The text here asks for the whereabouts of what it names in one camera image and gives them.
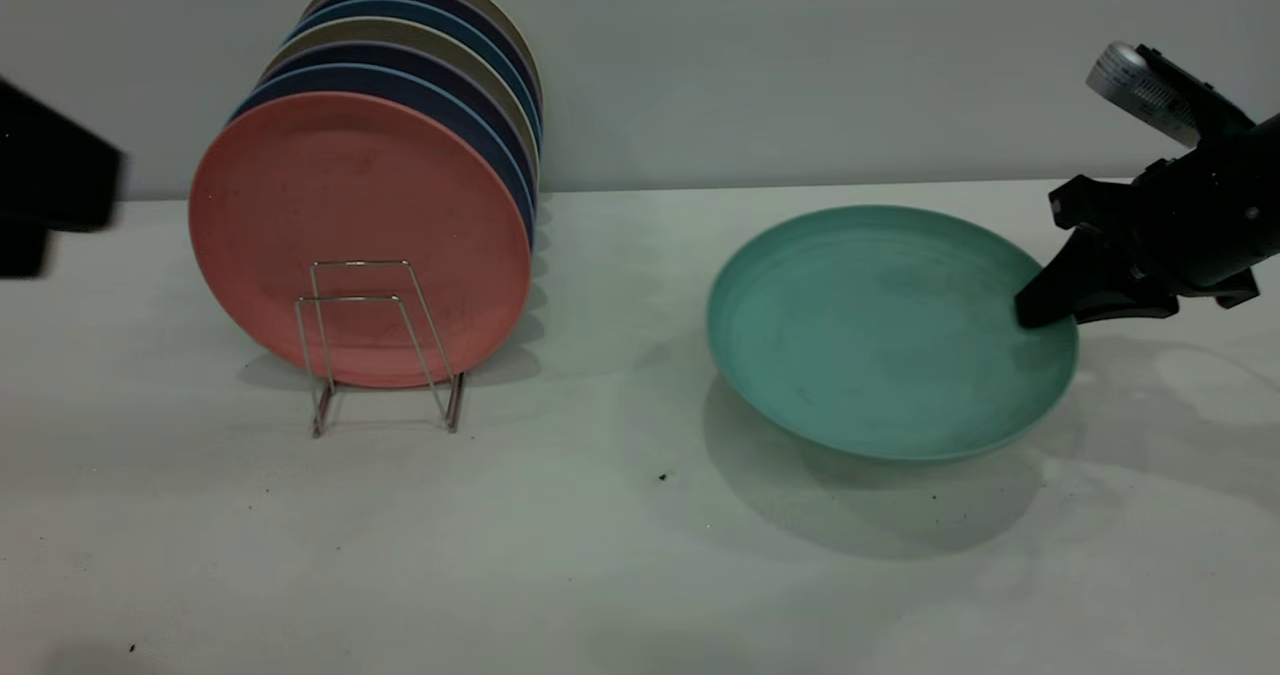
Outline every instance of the black mount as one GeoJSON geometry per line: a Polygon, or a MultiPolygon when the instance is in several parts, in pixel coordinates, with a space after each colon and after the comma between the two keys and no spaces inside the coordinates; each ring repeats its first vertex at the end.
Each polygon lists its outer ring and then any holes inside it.
{"type": "Polygon", "coordinates": [[[111,220],[124,158],[0,79],[0,278],[44,269],[50,232],[111,220]]]}
{"type": "Polygon", "coordinates": [[[1169,318],[1179,296],[1235,307],[1258,295],[1249,268],[1280,252],[1280,117],[1254,126],[1158,51],[1138,53],[1184,97],[1199,142],[1130,184],[1076,175],[1050,193],[1055,224],[1074,232],[1018,293],[1025,328],[1169,318]]]}

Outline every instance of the teal plate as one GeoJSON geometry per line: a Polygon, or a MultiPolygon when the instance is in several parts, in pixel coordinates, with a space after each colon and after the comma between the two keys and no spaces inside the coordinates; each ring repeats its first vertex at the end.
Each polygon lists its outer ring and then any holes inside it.
{"type": "Polygon", "coordinates": [[[943,462],[1018,439],[1066,392],[1073,319],[1025,330],[1041,266],[948,215],[859,206],[796,218],[712,288],[712,355],[782,428],[854,455],[943,462]]]}

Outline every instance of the white table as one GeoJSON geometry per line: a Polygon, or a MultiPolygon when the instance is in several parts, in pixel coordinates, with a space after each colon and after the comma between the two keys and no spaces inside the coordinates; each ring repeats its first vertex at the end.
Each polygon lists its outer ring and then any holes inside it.
{"type": "Polygon", "coordinates": [[[0,672],[1275,672],[1280,269],[1087,325],[1065,402],[964,465],[806,447],[717,379],[707,292],[756,232],[891,202],[1046,260],[1055,184],[547,196],[461,433],[357,392],[319,441],[184,204],[124,206],[0,283],[0,672]]]}

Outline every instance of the navy blue plate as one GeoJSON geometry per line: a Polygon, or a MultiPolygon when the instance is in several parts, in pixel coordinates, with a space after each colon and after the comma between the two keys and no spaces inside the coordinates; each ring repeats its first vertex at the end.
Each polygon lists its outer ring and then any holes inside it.
{"type": "MultiPolygon", "coordinates": [[[[484,156],[507,186],[507,192],[516,201],[521,219],[525,220],[529,247],[534,246],[534,199],[525,186],[525,179],[521,178],[516,156],[512,156],[498,133],[494,133],[475,110],[424,79],[379,65],[315,65],[261,83],[248,100],[238,106],[232,120],[279,97],[300,92],[332,91],[371,95],[412,108],[465,140],[484,156]]],[[[430,192],[430,187],[431,183],[422,183],[424,192],[430,192]]]]}
{"type": "Polygon", "coordinates": [[[529,115],[529,122],[534,126],[534,134],[538,137],[538,142],[540,145],[543,138],[541,113],[538,110],[536,105],[534,105],[534,97],[530,95],[530,86],[520,77],[515,65],[507,60],[507,55],[503,55],[502,50],[498,50],[498,46],[495,46],[493,41],[481,35],[480,31],[468,26],[457,15],[445,13],[439,8],[413,3],[412,0],[352,0],[338,5],[330,5],[324,10],[316,10],[315,14],[308,15],[307,19],[298,23],[297,28],[293,28],[288,40],[293,40],[293,37],[297,37],[316,26],[323,26],[324,23],[332,23],[333,20],[344,18],[396,18],[399,20],[408,20],[411,23],[417,23],[440,31],[462,45],[466,45],[475,51],[476,55],[489,63],[489,67],[492,67],[507,83],[507,86],[511,87],[511,91],[516,94],[517,100],[520,100],[520,104],[525,109],[525,114],[529,115]]]}
{"type": "Polygon", "coordinates": [[[524,143],[516,134],[515,126],[503,115],[502,109],[494,102],[479,85],[449,65],[426,56],[417,50],[398,45],[385,45],[380,42],[338,42],[314,47],[289,60],[284,60],[262,81],[270,81],[285,73],[293,73],[314,65],[339,65],[346,63],[358,63],[365,65],[379,65],[393,70],[411,74],[439,86],[444,92],[453,95],[467,108],[480,115],[480,119],[489,124],[489,129],[498,133],[503,145],[509,152],[518,152],[524,158],[517,159],[520,173],[525,178],[529,192],[534,196],[534,207],[538,207],[538,178],[534,174],[534,160],[531,154],[525,151],[524,143]]]}
{"type": "MultiPolygon", "coordinates": [[[[351,3],[351,1],[352,0],[323,0],[320,1],[316,10],[323,10],[330,5],[338,5],[340,3],[351,3]]],[[[525,82],[529,83],[529,87],[534,94],[535,101],[538,102],[538,113],[541,114],[543,94],[539,92],[538,90],[538,79],[534,78],[532,69],[530,68],[529,63],[525,61],[525,56],[520,54],[520,50],[516,47],[516,42],[512,42],[511,37],[506,32],[503,32],[503,29],[499,28],[497,23],[490,20],[488,15],[475,9],[466,0],[412,0],[412,1],[421,3],[422,5],[430,5],[431,8],[438,8],[440,10],[444,10],[445,13],[457,15],[458,19],[465,20],[468,26],[480,31],[480,35],[488,37],[490,42],[497,45],[498,50],[502,50],[502,54],[507,55],[507,60],[511,60],[511,64],[516,65],[516,69],[520,70],[520,77],[525,78],[525,82]]]]}

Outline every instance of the gray wall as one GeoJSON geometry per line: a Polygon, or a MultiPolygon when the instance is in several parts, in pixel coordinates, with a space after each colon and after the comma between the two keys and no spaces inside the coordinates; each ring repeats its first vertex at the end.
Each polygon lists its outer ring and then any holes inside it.
{"type": "MultiPolygon", "coordinates": [[[[544,187],[1133,173],[1179,151],[1089,92],[1111,40],[1280,110],[1280,0],[497,0],[547,85],[544,187]]],[[[182,196],[307,0],[0,0],[0,73],[182,196]]]]}

